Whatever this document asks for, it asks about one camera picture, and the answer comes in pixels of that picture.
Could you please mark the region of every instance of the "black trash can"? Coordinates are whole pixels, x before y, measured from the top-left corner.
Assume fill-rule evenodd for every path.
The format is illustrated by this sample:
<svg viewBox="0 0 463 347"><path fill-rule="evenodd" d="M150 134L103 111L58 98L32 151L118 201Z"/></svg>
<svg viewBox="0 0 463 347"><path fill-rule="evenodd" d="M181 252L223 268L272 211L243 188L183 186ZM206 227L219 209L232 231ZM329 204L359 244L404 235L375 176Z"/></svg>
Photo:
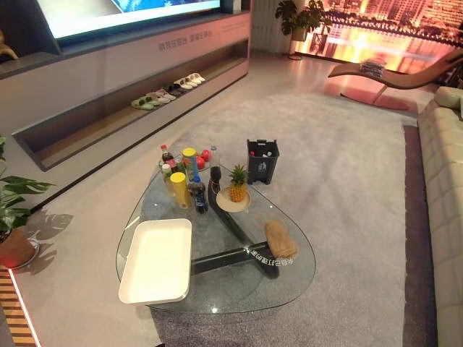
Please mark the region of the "black trash can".
<svg viewBox="0 0 463 347"><path fill-rule="evenodd" d="M247 141L247 183L270 184L280 152L276 140Z"/></svg>

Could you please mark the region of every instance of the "glass coffee table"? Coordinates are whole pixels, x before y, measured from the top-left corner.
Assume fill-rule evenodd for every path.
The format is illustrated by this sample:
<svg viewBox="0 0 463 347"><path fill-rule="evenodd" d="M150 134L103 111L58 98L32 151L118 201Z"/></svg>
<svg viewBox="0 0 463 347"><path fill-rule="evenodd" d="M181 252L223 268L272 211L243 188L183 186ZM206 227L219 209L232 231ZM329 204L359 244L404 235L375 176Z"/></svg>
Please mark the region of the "glass coffee table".
<svg viewBox="0 0 463 347"><path fill-rule="evenodd" d="M221 167L222 186L230 171ZM210 170L200 172L206 185ZM309 241L287 215L248 186L251 204L246 211L225 213L209 206L197 213L182 210L170 197L162 173L151 180L135 207L119 241L116 268L119 280L137 225L145 220L186 218L192 223L190 289L185 299L151 307L173 312L237 313L281 306L301 295L315 274ZM292 259L275 259L268 248L264 225L277 220L296 243Z"/></svg>

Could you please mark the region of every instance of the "flower pot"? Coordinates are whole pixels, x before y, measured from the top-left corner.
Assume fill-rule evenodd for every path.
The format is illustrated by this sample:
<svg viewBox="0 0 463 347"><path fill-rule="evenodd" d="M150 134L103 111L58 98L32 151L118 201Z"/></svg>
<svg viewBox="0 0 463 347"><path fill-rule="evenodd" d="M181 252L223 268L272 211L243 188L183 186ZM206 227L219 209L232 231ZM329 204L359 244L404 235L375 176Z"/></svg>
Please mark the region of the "flower pot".
<svg viewBox="0 0 463 347"><path fill-rule="evenodd" d="M5 241L0 243L0 265L18 267L35 254L34 246L22 234L22 228L15 228Z"/></svg>
<svg viewBox="0 0 463 347"><path fill-rule="evenodd" d="M292 31L291 40L304 42L307 38L307 29L304 27L296 27Z"/></svg>

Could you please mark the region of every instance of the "wall mural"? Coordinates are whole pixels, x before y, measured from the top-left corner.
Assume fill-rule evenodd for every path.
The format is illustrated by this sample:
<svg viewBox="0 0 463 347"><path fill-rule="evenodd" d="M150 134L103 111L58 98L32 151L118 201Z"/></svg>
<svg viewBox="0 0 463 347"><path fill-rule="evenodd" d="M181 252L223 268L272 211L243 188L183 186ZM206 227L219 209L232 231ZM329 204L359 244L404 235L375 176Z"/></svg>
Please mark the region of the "wall mural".
<svg viewBox="0 0 463 347"><path fill-rule="evenodd" d="M297 51L342 61L378 59L386 68L420 71L463 47L463 0L323 0L333 21Z"/></svg>

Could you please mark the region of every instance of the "slipper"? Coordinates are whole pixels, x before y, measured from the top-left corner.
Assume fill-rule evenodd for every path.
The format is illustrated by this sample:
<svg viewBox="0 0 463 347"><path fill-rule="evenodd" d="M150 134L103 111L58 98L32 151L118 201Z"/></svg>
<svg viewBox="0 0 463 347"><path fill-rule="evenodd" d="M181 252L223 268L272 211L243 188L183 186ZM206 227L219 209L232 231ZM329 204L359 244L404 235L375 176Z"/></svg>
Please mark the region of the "slipper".
<svg viewBox="0 0 463 347"><path fill-rule="evenodd" d="M167 90L167 92L170 95L177 96L177 97L182 96L184 93L187 92L186 90L182 92L175 85L168 85L167 87L164 88L164 90Z"/></svg>
<svg viewBox="0 0 463 347"><path fill-rule="evenodd" d="M149 111L154 108L153 105L150 105L149 103L146 103L143 98L138 98L137 100L133 100L130 103L131 107L138 108L139 110L145 110Z"/></svg>
<svg viewBox="0 0 463 347"><path fill-rule="evenodd" d="M170 100L175 100L176 99L175 96L170 95L164 89L157 90L154 93L160 98L166 98L166 99L170 99Z"/></svg>
<svg viewBox="0 0 463 347"><path fill-rule="evenodd" d="M197 78L195 74L191 74L190 76L188 76L188 78L190 79L191 82L196 83L197 85L200 85L201 83L203 83L203 81Z"/></svg>
<svg viewBox="0 0 463 347"><path fill-rule="evenodd" d="M197 83L194 83L189 77L185 77L185 83L191 85L192 87L197 87Z"/></svg>
<svg viewBox="0 0 463 347"><path fill-rule="evenodd" d="M153 105L153 106L159 106L161 103L157 101L156 99L153 99L150 96L142 96L140 99L143 99L146 103Z"/></svg>
<svg viewBox="0 0 463 347"><path fill-rule="evenodd" d="M200 80L201 82L204 82L205 81L205 78L202 77L200 74L198 74L197 72L194 72L192 73L193 76L195 76L196 79Z"/></svg>
<svg viewBox="0 0 463 347"><path fill-rule="evenodd" d="M189 92L188 89L183 88L183 87L182 87L180 84L178 84L178 83L174 83L173 86L174 86L175 90L176 90L176 91L179 91L181 94L185 94L185 93L188 93L188 92Z"/></svg>
<svg viewBox="0 0 463 347"><path fill-rule="evenodd" d="M183 89L193 89L192 85L187 85L185 83L185 78L181 78L180 80L175 81L174 84L180 85L180 87Z"/></svg>
<svg viewBox="0 0 463 347"><path fill-rule="evenodd" d="M146 93L146 98L151 98L153 101L157 101L159 103L170 103L170 99L164 98L162 96L157 96L156 92Z"/></svg>

